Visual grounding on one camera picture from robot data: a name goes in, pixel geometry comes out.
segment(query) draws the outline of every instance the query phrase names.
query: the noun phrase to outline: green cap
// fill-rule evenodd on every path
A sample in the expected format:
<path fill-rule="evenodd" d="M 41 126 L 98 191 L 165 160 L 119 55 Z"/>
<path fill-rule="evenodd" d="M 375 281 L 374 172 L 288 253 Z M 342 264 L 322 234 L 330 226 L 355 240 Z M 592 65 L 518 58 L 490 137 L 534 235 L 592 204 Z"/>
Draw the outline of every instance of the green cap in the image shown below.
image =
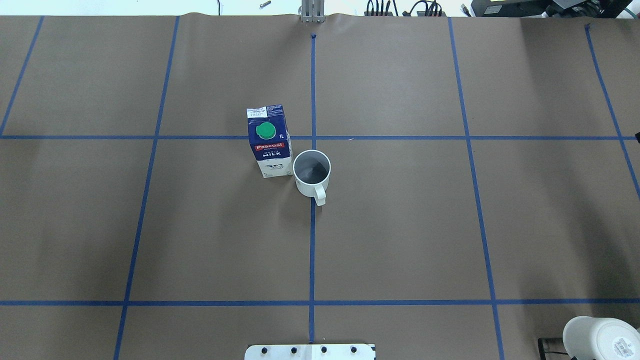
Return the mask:
<path fill-rule="evenodd" d="M 276 127 L 272 123 L 265 121 L 255 127 L 255 132 L 259 137 L 269 140 L 276 136 Z"/>

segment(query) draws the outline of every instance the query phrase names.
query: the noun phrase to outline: white label sticker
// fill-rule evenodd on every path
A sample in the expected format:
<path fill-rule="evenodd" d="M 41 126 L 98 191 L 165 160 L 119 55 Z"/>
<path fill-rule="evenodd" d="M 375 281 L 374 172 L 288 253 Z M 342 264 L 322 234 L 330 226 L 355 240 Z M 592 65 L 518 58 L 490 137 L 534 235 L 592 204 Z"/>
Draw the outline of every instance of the white label sticker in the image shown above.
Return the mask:
<path fill-rule="evenodd" d="M 486 9 L 484 9 L 484 14 L 499 13 L 501 8 L 502 5 L 487 6 Z"/>
<path fill-rule="evenodd" d="M 247 109 L 246 118 L 250 119 L 252 117 L 267 117 L 267 107 L 263 106 L 259 109 Z"/>
<path fill-rule="evenodd" d="M 620 359 L 628 359 L 636 353 L 636 347 L 627 338 L 616 338 L 613 340 L 613 351 Z"/>

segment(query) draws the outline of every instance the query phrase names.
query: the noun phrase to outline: metal stand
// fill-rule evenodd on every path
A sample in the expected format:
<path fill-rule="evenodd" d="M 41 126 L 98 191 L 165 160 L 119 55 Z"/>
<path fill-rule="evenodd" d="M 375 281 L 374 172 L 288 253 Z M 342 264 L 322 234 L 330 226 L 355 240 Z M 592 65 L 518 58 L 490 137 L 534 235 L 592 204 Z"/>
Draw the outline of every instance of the metal stand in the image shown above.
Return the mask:
<path fill-rule="evenodd" d="M 538 338 L 538 353 L 540 360 L 569 359 L 562 338 Z"/>
<path fill-rule="evenodd" d="M 302 22 L 324 22 L 324 0 L 302 0 L 300 20 Z"/>

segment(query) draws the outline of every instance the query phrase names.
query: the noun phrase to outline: blue tape line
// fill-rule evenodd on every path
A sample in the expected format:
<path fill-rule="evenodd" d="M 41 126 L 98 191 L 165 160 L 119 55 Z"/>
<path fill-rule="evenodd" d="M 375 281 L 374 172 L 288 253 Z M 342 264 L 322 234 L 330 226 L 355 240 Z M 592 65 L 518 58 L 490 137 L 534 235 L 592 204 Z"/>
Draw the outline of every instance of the blue tape line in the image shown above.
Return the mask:
<path fill-rule="evenodd" d="M 316 300 L 316 306 L 452 306 L 491 305 L 491 300 Z"/>
<path fill-rule="evenodd" d="M 496 305 L 640 304 L 640 299 L 502 299 Z"/>
<path fill-rule="evenodd" d="M 36 32 L 33 34 L 33 38 L 31 39 L 31 45 L 29 45 L 29 51 L 27 51 L 27 56 L 24 58 L 24 62 L 22 63 L 22 68 L 20 69 L 18 80 L 16 80 L 15 86 L 13 87 L 13 92 L 11 93 L 9 104 L 6 107 L 6 111 L 2 119 L 2 124 L 0 124 L 0 135 L 2 135 L 2 133 L 4 132 L 4 127 L 6 126 L 7 121 L 9 121 L 9 114 L 11 113 L 13 102 L 15 100 L 16 95 L 18 95 L 18 89 L 20 88 L 20 83 L 22 82 L 24 71 L 27 69 L 27 64 L 29 63 L 29 59 L 31 58 L 31 53 L 33 52 L 33 48 L 36 45 L 36 40 L 38 40 L 38 35 L 40 34 L 40 29 L 42 28 L 43 21 L 44 21 L 44 16 L 41 16 L 40 21 L 38 21 L 38 26 L 36 27 Z"/>
<path fill-rule="evenodd" d="M 316 148 L 316 33 L 311 33 L 311 148 Z M 311 198 L 309 234 L 309 343 L 315 340 L 316 328 L 316 200 Z"/>
<path fill-rule="evenodd" d="M 586 24 L 584 26 L 584 32 L 587 35 L 587 43 L 589 44 L 589 51 L 591 51 L 591 59 L 593 60 L 593 66 L 596 69 L 596 74 L 598 75 L 598 80 L 600 82 L 600 87 L 602 88 L 602 93 L 604 94 L 604 99 L 607 101 L 607 107 L 609 108 L 609 113 L 611 114 L 611 120 L 613 120 L 613 126 L 616 128 L 616 133 L 618 134 L 618 138 L 620 140 L 620 147 L 622 148 L 622 153 L 624 153 L 625 155 L 625 161 L 627 162 L 627 167 L 629 169 L 629 174 L 631 175 L 631 180 L 634 182 L 634 187 L 636 188 L 636 194 L 638 196 L 638 199 L 640 199 L 640 186 L 638 185 L 636 172 L 634 171 L 633 165 L 631 165 L 631 159 L 629 158 L 629 153 L 627 152 L 627 146 L 625 145 L 625 142 L 622 140 L 622 132 L 620 131 L 620 126 L 618 125 L 618 119 L 616 118 L 616 113 L 613 111 L 613 106 L 611 105 L 611 99 L 609 98 L 607 87 L 604 85 L 604 79 L 602 79 L 602 73 L 600 72 L 598 59 L 596 59 L 596 52 L 593 49 L 593 42 L 591 41 L 590 25 L 591 24 Z"/>
<path fill-rule="evenodd" d="M 151 140 L 153 135 L 3 135 L 14 140 Z"/>
<path fill-rule="evenodd" d="M 328 135 L 316 136 L 317 139 L 320 140 L 464 140 L 466 137 L 464 136 L 419 136 L 419 135 L 355 135 L 355 136 L 344 136 L 344 135 Z"/>
<path fill-rule="evenodd" d="M 458 97 L 460 98 L 460 110 L 462 112 L 462 123 L 465 127 L 465 136 L 467 137 L 467 153 L 469 156 L 469 165 L 471 168 L 471 179 L 474 185 L 474 194 L 476 196 L 476 209 L 478 214 L 478 223 L 480 225 L 480 237 L 482 238 L 482 246 L 484 252 L 484 265 L 486 267 L 486 277 L 489 282 L 489 294 L 491 300 L 495 300 L 495 288 L 493 285 L 493 272 L 491 270 L 491 259 L 489 257 L 489 246 L 486 241 L 486 231 L 484 230 L 484 216 L 482 212 L 482 203 L 480 201 L 480 191 L 478 190 L 478 182 L 476 176 L 476 164 L 474 163 L 474 152 L 471 147 L 471 137 L 469 134 L 469 124 L 467 120 L 467 107 L 465 106 L 465 96 L 462 90 L 462 80 L 460 77 L 460 66 L 458 64 L 458 54 L 456 51 L 456 38 L 453 33 L 453 24 L 451 18 L 447 18 L 449 22 L 449 36 L 451 38 L 451 51 L 453 55 L 453 65 L 456 71 L 456 82 L 458 84 Z M 498 315 L 498 308 L 496 305 L 492 305 L 493 310 L 493 323 L 495 326 L 495 338 L 498 345 L 498 354 L 500 360 L 504 360 L 504 348 L 502 346 L 502 330 L 500 329 L 500 319 Z"/>
<path fill-rule="evenodd" d="M 469 136 L 471 140 L 619 140 L 617 136 Z"/>
<path fill-rule="evenodd" d="M 124 334 L 124 325 L 127 319 L 127 308 L 129 297 L 131 296 L 131 284 L 133 283 L 133 274 L 136 268 L 136 260 L 138 258 L 138 247 L 140 246 L 140 235 L 142 233 L 142 223 L 145 218 L 145 210 L 147 208 L 147 198 L 149 195 L 149 185 L 151 184 L 151 174 L 154 169 L 154 162 L 156 160 L 156 149 L 158 144 L 158 135 L 160 134 L 160 126 L 162 124 L 162 116 L 164 111 L 164 100 L 166 98 L 166 89 L 169 85 L 169 76 L 171 75 L 171 64 L 173 61 L 173 50 L 175 49 L 175 39 L 178 34 L 178 25 L 180 23 L 180 17 L 175 17 L 175 24 L 173 25 L 173 36 L 171 39 L 171 48 L 169 50 L 169 59 L 166 64 L 166 73 L 164 75 L 164 85 L 162 89 L 162 96 L 160 98 L 160 107 L 158 108 L 158 117 L 156 121 L 156 133 L 154 143 L 151 146 L 151 155 L 149 156 L 149 165 L 147 168 L 147 178 L 145 180 L 145 190 L 142 195 L 142 203 L 140 205 L 140 215 L 138 217 L 138 227 L 136 229 L 136 238 L 133 243 L 133 250 L 131 252 L 131 264 L 129 265 L 129 275 L 127 277 L 127 287 L 124 295 L 124 305 L 122 306 L 122 313 L 120 315 L 120 326 L 118 327 L 118 337 L 116 339 L 116 347 L 113 353 L 113 359 L 118 360 L 120 357 L 120 345 L 122 344 L 122 336 Z"/>
<path fill-rule="evenodd" d="M 249 140 L 248 135 L 159 135 L 160 140 Z"/>
<path fill-rule="evenodd" d="M 246 135 L 0 135 L 7 140 L 248 140 Z M 291 140 L 312 140 L 314 136 L 294 135 Z M 527 136 L 470 135 L 471 140 L 631 140 L 635 136 Z M 317 135 L 316 140 L 466 140 L 464 135 Z"/>
<path fill-rule="evenodd" d="M 0 300 L 0 306 L 122 306 L 124 301 L 101 300 Z"/>
<path fill-rule="evenodd" d="M 315 301 L 316 301 L 316 200 L 311 198 L 311 222 L 309 243 L 309 343 L 315 338 Z"/>
<path fill-rule="evenodd" d="M 238 300 L 238 301 L 129 301 L 129 306 L 308 306 L 307 300 Z"/>
<path fill-rule="evenodd" d="M 309 306 L 307 300 L 130 300 L 128 307 Z M 314 306 L 509 306 L 554 304 L 640 304 L 640 299 L 470 299 L 470 300 L 315 300 Z M 110 300 L 0 300 L 0 306 L 123 306 Z"/>
<path fill-rule="evenodd" d="M 316 148 L 316 33 L 311 33 L 311 148 Z"/>

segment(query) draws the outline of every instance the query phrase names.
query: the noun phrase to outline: milk carton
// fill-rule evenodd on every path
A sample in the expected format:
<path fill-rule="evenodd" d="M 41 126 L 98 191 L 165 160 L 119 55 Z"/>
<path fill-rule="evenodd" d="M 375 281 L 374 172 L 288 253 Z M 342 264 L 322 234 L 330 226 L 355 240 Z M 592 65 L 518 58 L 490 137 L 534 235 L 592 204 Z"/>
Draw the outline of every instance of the milk carton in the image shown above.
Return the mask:
<path fill-rule="evenodd" d="M 291 139 L 282 105 L 247 109 L 249 144 L 263 177 L 293 174 Z"/>

